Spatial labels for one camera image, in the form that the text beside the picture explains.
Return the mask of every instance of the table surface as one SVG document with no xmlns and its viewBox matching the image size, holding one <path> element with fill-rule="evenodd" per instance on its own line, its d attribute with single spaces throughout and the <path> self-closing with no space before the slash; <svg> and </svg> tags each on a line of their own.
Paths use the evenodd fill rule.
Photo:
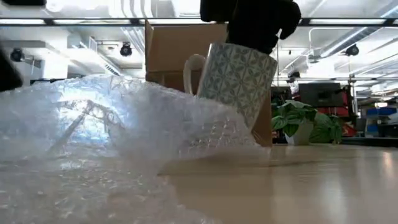
<svg viewBox="0 0 398 224">
<path fill-rule="evenodd" d="M 225 224 L 398 223 L 398 150 L 274 146 L 169 164 L 180 202 Z"/>
</svg>

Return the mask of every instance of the white mug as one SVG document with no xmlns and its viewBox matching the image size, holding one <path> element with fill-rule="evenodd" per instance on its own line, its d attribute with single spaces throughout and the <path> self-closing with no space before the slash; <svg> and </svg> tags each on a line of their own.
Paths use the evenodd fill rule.
<svg viewBox="0 0 398 224">
<path fill-rule="evenodd" d="M 185 62 L 185 92 L 193 94 L 191 73 L 200 67 L 203 71 L 197 96 L 235 107 L 252 129 L 274 79 L 277 61 L 248 47 L 211 44 L 207 58 L 195 54 Z"/>
</svg>

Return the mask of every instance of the potted plant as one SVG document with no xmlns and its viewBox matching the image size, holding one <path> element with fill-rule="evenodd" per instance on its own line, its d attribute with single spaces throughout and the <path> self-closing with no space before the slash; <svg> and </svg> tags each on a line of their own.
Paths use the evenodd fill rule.
<svg viewBox="0 0 398 224">
<path fill-rule="evenodd" d="M 310 135 L 317 110 L 311 105 L 286 100 L 278 107 L 277 116 L 272 119 L 273 130 L 282 129 L 286 140 L 292 145 L 310 144 Z"/>
<path fill-rule="evenodd" d="M 310 136 L 312 143 L 339 144 L 343 137 L 343 126 L 341 120 L 335 115 L 317 113 L 314 128 Z"/>
</svg>

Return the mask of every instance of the mug handle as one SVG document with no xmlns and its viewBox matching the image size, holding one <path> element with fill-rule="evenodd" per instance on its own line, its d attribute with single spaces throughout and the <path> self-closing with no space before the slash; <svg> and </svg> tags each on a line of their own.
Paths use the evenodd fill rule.
<svg viewBox="0 0 398 224">
<path fill-rule="evenodd" d="M 202 55 L 194 54 L 185 62 L 183 71 L 184 90 L 193 95 L 192 90 L 192 70 L 197 70 L 205 66 L 206 58 Z"/>
</svg>

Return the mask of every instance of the plastic wrap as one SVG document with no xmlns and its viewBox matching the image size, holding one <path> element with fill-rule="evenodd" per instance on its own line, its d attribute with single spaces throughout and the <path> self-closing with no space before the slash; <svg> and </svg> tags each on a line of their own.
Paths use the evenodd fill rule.
<svg viewBox="0 0 398 224">
<path fill-rule="evenodd" d="M 157 173 L 260 149 L 233 108 L 123 77 L 21 88 L 0 104 L 1 223 L 214 223 Z"/>
</svg>

